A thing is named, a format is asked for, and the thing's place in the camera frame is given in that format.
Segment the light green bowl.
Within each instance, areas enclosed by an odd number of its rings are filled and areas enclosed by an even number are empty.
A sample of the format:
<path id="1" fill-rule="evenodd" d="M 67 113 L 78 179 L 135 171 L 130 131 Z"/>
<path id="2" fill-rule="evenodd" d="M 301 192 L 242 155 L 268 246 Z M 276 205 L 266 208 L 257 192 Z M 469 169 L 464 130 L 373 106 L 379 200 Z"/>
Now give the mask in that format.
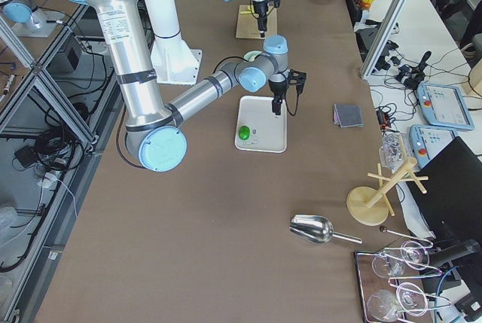
<path id="1" fill-rule="evenodd" d="M 255 60 L 255 58 L 257 56 L 259 56 L 260 54 L 261 54 L 261 51 L 259 51 L 259 50 L 251 50 L 243 56 L 243 59 L 246 62 L 253 62 Z"/>

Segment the yellow plastic knife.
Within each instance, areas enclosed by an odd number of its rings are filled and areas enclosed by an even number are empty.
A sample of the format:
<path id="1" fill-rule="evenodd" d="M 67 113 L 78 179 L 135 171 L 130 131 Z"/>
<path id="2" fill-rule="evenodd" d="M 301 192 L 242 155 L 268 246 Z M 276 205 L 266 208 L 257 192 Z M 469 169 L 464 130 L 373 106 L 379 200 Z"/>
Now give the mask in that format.
<path id="1" fill-rule="evenodd" d="M 246 5 L 244 10 L 239 10 L 240 14 L 253 14 L 254 10 L 251 5 Z"/>

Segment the wooden cutting board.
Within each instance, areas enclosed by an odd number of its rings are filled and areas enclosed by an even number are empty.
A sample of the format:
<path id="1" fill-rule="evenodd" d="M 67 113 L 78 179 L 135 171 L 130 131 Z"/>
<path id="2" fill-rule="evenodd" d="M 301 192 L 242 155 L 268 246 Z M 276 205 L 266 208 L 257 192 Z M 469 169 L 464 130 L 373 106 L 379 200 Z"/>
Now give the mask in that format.
<path id="1" fill-rule="evenodd" d="M 239 5 L 239 10 L 244 10 L 246 5 Z M 270 7 L 267 17 L 267 32 L 264 38 L 260 37 L 258 21 L 253 14 L 240 14 L 238 10 L 236 22 L 236 38 L 238 39 L 264 39 L 278 33 L 277 9 Z"/>

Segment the white rectangular tray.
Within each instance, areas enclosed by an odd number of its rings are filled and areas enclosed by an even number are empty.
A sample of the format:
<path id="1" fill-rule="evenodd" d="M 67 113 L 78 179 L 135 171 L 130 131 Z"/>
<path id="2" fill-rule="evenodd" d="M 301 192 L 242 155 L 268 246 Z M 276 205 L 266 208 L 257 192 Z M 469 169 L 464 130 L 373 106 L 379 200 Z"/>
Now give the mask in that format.
<path id="1" fill-rule="evenodd" d="M 282 103 L 282 114 L 272 112 L 272 97 L 243 96 L 239 101 L 239 111 L 235 129 L 234 144 L 244 151 L 282 153 L 287 148 L 287 111 Z M 251 129 L 250 138 L 242 141 L 238 129 L 246 125 Z"/>

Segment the green round fruit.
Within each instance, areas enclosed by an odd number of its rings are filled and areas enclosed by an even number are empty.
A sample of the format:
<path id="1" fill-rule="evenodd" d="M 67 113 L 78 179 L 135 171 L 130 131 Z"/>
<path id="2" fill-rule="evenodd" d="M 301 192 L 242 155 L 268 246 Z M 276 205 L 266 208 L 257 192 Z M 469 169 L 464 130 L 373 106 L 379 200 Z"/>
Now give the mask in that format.
<path id="1" fill-rule="evenodd" d="M 251 135 L 251 129 L 248 126 L 242 125 L 238 129 L 238 137 L 240 140 L 247 141 L 250 138 L 250 135 Z"/>

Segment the folded grey cloth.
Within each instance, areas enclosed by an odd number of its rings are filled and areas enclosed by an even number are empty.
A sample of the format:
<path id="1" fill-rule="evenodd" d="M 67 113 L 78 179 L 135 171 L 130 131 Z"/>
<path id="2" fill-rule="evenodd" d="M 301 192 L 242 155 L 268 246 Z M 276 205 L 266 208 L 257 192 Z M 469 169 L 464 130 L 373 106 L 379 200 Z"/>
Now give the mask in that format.
<path id="1" fill-rule="evenodd" d="M 335 103 L 333 112 L 334 124 L 341 128 L 363 127 L 365 125 L 362 110 L 358 105 Z"/>

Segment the clear plastic container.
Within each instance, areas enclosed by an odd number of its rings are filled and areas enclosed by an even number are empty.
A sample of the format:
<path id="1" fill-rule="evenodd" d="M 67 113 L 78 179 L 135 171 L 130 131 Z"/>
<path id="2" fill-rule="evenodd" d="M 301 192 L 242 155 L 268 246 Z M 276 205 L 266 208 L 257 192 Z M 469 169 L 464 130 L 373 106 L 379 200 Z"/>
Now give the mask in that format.
<path id="1" fill-rule="evenodd" d="M 413 157 L 408 135 L 405 133 L 389 133 L 382 138 L 379 149 L 382 167 L 397 169 L 407 157 Z"/>

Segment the stainless steel scoop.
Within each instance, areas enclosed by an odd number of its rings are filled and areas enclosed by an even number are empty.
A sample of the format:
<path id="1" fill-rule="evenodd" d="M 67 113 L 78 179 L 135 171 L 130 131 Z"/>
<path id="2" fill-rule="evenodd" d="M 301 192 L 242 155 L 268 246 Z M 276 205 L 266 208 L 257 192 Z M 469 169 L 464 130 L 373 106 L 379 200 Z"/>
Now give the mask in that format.
<path id="1" fill-rule="evenodd" d="M 333 224 L 329 219 L 321 215 L 295 215 L 289 224 L 289 230 L 314 243 L 326 243 L 332 238 L 338 238 L 358 244 L 362 244 L 362 239 L 334 231 Z"/>

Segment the wooden mug tree stand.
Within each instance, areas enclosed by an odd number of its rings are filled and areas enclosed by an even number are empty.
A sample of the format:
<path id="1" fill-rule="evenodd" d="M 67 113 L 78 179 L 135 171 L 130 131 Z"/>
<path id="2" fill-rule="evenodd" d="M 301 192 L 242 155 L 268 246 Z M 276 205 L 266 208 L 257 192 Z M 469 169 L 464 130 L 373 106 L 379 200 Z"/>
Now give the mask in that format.
<path id="1" fill-rule="evenodd" d="M 427 193 L 422 181 L 429 180 L 429 177 L 415 175 L 413 168 L 417 164 L 416 158 L 407 156 L 401 135 L 398 135 L 398 142 L 403 163 L 391 177 L 387 178 L 380 172 L 378 174 L 368 173 L 368 176 L 379 181 L 379 188 L 375 190 L 372 187 L 355 187 L 347 195 L 346 206 L 348 211 L 361 224 L 368 226 L 381 225 L 388 215 L 395 215 L 386 195 L 399 182 L 412 181 L 422 193 Z"/>

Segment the blue teach pendant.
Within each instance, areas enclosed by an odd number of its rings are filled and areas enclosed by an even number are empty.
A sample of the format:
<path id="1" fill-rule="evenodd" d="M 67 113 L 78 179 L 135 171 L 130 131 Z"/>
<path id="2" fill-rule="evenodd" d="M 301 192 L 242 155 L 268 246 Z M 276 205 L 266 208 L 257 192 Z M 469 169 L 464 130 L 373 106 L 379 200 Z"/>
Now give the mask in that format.
<path id="1" fill-rule="evenodd" d="M 416 89 L 421 112 L 434 126 L 473 130 L 474 122 L 458 87 L 420 83 Z"/>
<path id="2" fill-rule="evenodd" d="M 458 132 L 449 127 L 415 124 L 409 136 L 418 166 L 423 168 L 458 136 Z"/>

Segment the wine glass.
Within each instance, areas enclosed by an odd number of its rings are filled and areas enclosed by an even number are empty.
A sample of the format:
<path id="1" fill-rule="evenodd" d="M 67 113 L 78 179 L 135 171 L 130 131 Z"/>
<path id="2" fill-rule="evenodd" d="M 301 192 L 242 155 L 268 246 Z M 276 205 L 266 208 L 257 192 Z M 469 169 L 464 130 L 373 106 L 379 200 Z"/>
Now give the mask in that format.
<path id="1" fill-rule="evenodd" d="M 401 257 L 410 268 L 414 270 L 426 270 L 429 266 L 429 253 L 427 248 L 419 242 L 409 240 L 403 242 Z"/>

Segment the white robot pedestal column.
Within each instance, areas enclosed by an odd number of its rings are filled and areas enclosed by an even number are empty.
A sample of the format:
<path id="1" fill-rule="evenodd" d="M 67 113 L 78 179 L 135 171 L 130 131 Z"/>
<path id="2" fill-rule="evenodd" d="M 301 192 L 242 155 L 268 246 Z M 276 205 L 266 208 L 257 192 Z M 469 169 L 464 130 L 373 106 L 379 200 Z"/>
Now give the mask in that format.
<path id="1" fill-rule="evenodd" d="M 151 62 L 160 84 L 194 85 L 202 58 L 184 41 L 175 0 L 144 0 L 148 9 L 154 44 Z"/>

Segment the aluminium frame post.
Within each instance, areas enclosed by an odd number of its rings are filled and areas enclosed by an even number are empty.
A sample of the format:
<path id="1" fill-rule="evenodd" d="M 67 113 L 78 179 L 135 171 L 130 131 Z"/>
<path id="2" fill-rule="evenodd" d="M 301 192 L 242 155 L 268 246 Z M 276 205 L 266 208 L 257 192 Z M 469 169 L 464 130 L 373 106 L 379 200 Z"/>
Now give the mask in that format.
<path id="1" fill-rule="evenodd" d="M 374 67 L 379 59 L 383 48 L 386 46 L 386 42 L 389 39 L 389 34 L 392 28 L 395 26 L 395 22 L 398 15 L 401 13 L 407 0 L 392 0 L 385 17 L 379 27 L 378 33 L 376 34 L 374 41 L 371 45 L 368 55 L 363 62 L 360 71 L 360 77 L 363 81 L 368 81 L 368 77 L 371 75 Z"/>

